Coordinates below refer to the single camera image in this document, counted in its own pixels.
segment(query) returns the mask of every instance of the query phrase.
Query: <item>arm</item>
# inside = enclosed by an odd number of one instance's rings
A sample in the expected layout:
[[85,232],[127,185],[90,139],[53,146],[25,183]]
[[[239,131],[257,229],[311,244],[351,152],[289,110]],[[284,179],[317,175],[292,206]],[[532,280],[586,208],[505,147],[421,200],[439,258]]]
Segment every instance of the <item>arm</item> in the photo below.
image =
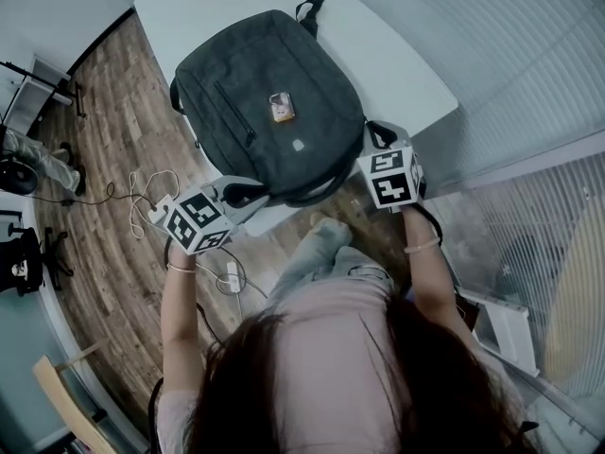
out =
[[[407,246],[421,246],[435,238],[428,220],[411,207],[404,208]],[[416,307],[431,322],[454,332],[469,349],[478,343],[456,306],[454,283],[439,246],[409,255]]]
[[[170,264],[194,271],[196,258],[178,247],[170,251]],[[202,363],[198,345],[196,275],[168,268],[162,297],[164,392],[199,390]]]

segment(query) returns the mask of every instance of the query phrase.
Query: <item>backpack handle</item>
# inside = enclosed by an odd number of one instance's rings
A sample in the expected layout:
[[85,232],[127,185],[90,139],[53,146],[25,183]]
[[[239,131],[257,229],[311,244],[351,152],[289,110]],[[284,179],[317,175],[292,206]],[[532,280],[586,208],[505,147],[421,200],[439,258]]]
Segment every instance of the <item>backpack handle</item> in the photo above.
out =
[[179,98],[179,88],[177,87],[177,77],[175,76],[170,83],[170,104],[172,109],[177,113],[185,116],[185,110],[181,107],[181,99]]
[[[306,15],[302,20],[299,20],[299,13],[305,4],[311,4],[313,7],[306,12]],[[316,17],[322,5],[323,0],[306,0],[296,7],[296,20],[313,36],[314,39],[318,38],[318,21]]]

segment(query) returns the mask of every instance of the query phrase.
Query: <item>long dark hair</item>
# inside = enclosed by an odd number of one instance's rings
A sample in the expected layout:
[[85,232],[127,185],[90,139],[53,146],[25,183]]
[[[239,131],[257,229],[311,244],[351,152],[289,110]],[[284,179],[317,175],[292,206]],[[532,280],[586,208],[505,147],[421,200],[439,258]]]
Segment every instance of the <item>long dark hair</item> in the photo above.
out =
[[[385,316],[400,452],[535,452],[519,436],[502,388],[456,335],[401,296],[388,297]],[[224,345],[211,348],[189,453],[284,452],[274,411],[273,340],[281,321],[268,314],[249,318]]]

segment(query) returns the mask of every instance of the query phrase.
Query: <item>wristband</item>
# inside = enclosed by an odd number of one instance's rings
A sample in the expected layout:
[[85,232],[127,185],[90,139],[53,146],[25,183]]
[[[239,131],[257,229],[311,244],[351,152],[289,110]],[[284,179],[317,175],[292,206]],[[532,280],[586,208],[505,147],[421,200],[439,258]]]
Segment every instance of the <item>wristband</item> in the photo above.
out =
[[426,249],[430,249],[431,247],[435,247],[436,245],[438,245],[440,243],[440,239],[438,237],[435,237],[432,240],[429,240],[428,242],[424,243],[421,246],[412,246],[412,247],[406,247],[404,249],[404,253],[419,253],[420,251],[424,251]]
[[173,266],[173,265],[172,265],[172,264],[170,264],[170,263],[168,263],[168,267],[169,267],[171,270],[178,271],[178,272],[186,272],[187,274],[195,274],[195,273],[196,273],[196,270],[195,270],[195,269],[190,270],[190,269],[182,269],[182,268],[177,268],[176,266]]

